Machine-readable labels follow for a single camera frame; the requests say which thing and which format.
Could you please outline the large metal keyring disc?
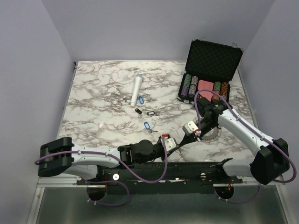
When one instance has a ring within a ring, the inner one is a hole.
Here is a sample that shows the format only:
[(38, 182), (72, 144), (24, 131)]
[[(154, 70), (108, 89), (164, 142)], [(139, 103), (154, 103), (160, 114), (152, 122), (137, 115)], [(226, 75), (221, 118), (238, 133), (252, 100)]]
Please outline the large metal keyring disc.
[(219, 127), (215, 127), (212, 130), (210, 130), (209, 132), (207, 132), (205, 135), (202, 136), (201, 140), (202, 141), (209, 141), (209, 140), (213, 140), (217, 137), (220, 136), (222, 132), (222, 129)]

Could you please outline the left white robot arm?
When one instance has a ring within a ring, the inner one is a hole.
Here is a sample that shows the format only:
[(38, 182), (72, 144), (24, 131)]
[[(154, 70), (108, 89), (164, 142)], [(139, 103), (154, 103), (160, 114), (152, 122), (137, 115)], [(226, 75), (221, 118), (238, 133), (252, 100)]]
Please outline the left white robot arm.
[(117, 148), (89, 148), (73, 143), (71, 137), (63, 137), (40, 147), (38, 166), (39, 177), (52, 177), (61, 173), (80, 175), (93, 184), (103, 181), (103, 172), (96, 168), (133, 168), (155, 159), (168, 160), (168, 156), (178, 149), (175, 139), (162, 135), (156, 144), (142, 140), (135, 144)]

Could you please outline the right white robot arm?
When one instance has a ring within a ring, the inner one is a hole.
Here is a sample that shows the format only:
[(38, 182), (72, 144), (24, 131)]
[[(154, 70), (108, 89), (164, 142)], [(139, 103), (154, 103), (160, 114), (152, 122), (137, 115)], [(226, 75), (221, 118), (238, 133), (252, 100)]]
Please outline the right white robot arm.
[(266, 185), (290, 169), (288, 145), (282, 138), (274, 139), (242, 117), (227, 102), (212, 103), (205, 98), (197, 101), (201, 121), (190, 121), (182, 129), (185, 132), (180, 145), (202, 140), (209, 131), (221, 126), (230, 131), (253, 154), (252, 160), (226, 159), (215, 171), (215, 178), (221, 183), (232, 176), (252, 177)]

